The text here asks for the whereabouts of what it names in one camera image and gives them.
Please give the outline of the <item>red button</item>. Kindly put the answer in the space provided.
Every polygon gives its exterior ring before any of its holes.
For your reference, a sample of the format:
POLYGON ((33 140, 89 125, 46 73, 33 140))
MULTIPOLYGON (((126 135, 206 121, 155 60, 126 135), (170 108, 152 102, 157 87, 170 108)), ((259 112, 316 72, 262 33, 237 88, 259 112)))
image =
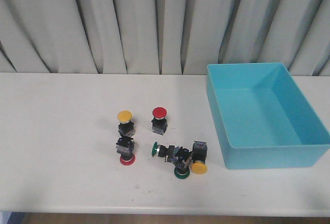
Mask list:
POLYGON ((156 107, 152 111, 153 119, 152 123, 152 131, 153 133, 164 135, 167 130, 167 110, 163 107, 156 107))
POLYGON ((133 138, 122 135, 117 143, 116 150, 120 154, 120 162, 124 166, 132 165, 135 162, 135 141, 133 138))

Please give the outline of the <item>yellow button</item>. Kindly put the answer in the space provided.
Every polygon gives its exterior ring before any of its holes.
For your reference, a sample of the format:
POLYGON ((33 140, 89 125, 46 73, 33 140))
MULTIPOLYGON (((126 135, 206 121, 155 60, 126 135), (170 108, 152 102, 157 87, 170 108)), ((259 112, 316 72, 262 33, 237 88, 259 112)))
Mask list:
POLYGON ((135 134, 134 123, 131 120, 132 117, 132 113, 128 110, 118 113, 117 120, 119 121, 118 131, 120 135, 132 137, 135 134))
POLYGON ((206 166, 207 143, 202 141, 194 141, 192 147, 192 163, 191 171, 195 174, 205 174, 206 166))

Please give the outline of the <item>light blue plastic box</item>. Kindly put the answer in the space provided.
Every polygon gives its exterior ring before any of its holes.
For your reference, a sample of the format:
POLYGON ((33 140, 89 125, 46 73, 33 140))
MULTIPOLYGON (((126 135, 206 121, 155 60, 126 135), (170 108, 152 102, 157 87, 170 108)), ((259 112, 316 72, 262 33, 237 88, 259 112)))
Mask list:
POLYGON ((279 62, 207 66, 207 97, 228 169, 304 168, 329 131, 279 62))

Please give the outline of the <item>green button lying sideways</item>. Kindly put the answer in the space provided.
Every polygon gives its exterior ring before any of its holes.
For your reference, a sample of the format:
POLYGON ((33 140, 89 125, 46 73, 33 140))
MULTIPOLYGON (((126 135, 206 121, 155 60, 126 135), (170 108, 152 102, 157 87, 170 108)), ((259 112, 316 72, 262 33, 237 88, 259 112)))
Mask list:
POLYGON ((179 150, 179 146, 170 145, 165 147, 160 145, 158 142, 155 142, 152 147, 152 157, 174 157, 177 151, 179 150))

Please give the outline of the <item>green button upside down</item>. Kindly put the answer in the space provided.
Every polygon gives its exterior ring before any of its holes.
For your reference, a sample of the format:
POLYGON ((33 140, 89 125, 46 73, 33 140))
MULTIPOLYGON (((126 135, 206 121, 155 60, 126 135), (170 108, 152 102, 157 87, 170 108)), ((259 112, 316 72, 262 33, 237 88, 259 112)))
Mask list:
POLYGON ((174 165, 174 174, 178 179, 186 179, 190 175, 189 165, 192 152, 186 148, 170 145, 164 161, 174 165))

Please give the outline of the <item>red button upside down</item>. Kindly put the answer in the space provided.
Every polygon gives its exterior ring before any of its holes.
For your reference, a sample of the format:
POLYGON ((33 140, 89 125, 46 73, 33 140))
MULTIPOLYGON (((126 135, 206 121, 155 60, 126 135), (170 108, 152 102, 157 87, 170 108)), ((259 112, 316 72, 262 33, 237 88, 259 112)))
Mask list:
POLYGON ((120 154, 120 162, 124 166, 132 165, 135 162, 135 141, 133 138, 122 135, 117 143, 116 150, 120 154))

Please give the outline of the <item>grey pleated curtain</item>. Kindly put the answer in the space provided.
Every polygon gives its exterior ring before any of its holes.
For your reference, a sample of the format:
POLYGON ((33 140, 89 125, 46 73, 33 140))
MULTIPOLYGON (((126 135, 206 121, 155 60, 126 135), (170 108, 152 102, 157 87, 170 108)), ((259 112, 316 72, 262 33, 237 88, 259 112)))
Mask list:
POLYGON ((1 0, 1 71, 329 75, 329 0, 1 0))

